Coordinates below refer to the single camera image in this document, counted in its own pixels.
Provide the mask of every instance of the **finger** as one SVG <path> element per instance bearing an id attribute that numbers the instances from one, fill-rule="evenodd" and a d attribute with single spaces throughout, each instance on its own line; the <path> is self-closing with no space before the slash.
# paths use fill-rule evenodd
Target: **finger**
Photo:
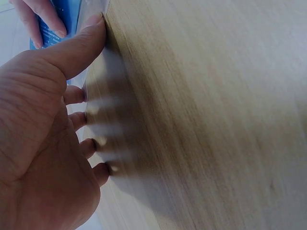
<path id="1" fill-rule="evenodd" d="M 63 97 L 66 105 L 82 103 L 85 100 L 83 90 L 74 85 L 67 86 Z"/>
<path id="2" fill-rule="evenodd" d="M 68 115 L 68 118 L 72 121 L 73 129 L 78 131 L 79 128 L 86 125 L 85 113 L 76 112 Z"/>
<path id="3" fill-rule="evenodd" d="M 12 0 L 12 3 L 19 14 L 20 20 L 24 23 L 24 26 L 30 34 L 34 46 L 36 49 L 41 48 L 43 45 L 43 39 L 39 31 L 38 21 L 34 12 L 23 1 Z"/>
<path id="4" fill-rule="evenodd" d="M 90 26 L 72 39 L 41 50 L 44 58 L 71 79 L 88 67 L 101 53 L 106 42 L 106 26 L 102 13 L 93 15 Z"/>
<path id="5" fill-rule="evenodd" d="M 110 175 L 107 165 L 105 163 L 97 164 L 93 168 L 93 172 L 95 174 L 99 186 L 103 186 L 107 182 Z"/>
<path id="6" fill-rule="evenodd" d="M 24 0 L 24 2 L 48 25 L 48 27 L 61 38 L 67 34 L 66 28 L 62 20 L 53 7 L 50 0 Z"/>
<path id="7" fill-rule="evenodd" d="M 96 152 L 96 145 L 93 139 L 85 139 L 80 143 L 82 154 L 89 159 Z"/>

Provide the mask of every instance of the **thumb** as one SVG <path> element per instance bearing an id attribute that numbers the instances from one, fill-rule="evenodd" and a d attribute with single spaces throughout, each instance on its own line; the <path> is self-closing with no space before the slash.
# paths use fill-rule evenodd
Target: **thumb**
<path id="1" fill-rule="evenodd" d="M 101 53 L 106 42 L 106 25 L 102 13 L 92 15 L 85 28 L 72 39 L 41 50 L 50 64 L 71 79 L 85 70 Z"/>

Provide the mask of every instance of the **wood grain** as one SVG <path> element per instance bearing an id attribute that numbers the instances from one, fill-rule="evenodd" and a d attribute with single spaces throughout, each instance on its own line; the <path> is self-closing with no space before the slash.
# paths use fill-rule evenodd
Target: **wood grain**
<path id="1" fill-rule="evenodd" d="M 307 228 L 306 9 L 110 2 L 87 79 L 104 230 Z"/>

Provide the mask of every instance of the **skin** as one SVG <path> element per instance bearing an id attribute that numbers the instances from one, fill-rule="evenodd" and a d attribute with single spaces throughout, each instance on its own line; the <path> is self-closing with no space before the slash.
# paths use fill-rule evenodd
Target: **skin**
<path id="1" fill-rule="evenodd" d="M 0 68 L 0 229 L 75 229 L 98 205 L 108 170 L 103 163 L 91 168 L 94 143 L 79 143 L 75 134 L 85 115 L 68 116 L 65 106 L 84 101 L 66 80 L 90 65 L 106 40 L 102 14 L 86 26 Z"/>
<path id="2" fill-rule="evenodd" d="M 24 23 L 37 49 L 43 45 L 43 39 L 38 28 L 36 14 L 49 26 L 55 34 L 64 38 L 67 34 L 65 25 L 58 17 L 50 0 L 10 0 L 21 21 Z"/>

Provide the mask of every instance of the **blue label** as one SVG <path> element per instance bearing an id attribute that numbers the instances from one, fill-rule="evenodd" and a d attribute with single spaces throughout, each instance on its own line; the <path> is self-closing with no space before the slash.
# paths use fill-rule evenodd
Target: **blue label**
<path id="1" fill-rule="evenodd" d="M 42 48 L 47 48 L 48 46 L 53 46 L 56 43 L 72 38 L 77 32 L 81 0 L 51 0 L 51 2 L 66 27 L 67 36 L 65 38 L 58 37 L 40 17 L 37 17 L 43 38 Z M 36 49 L 32 40 L 30 40 L 30 49 Z"/>

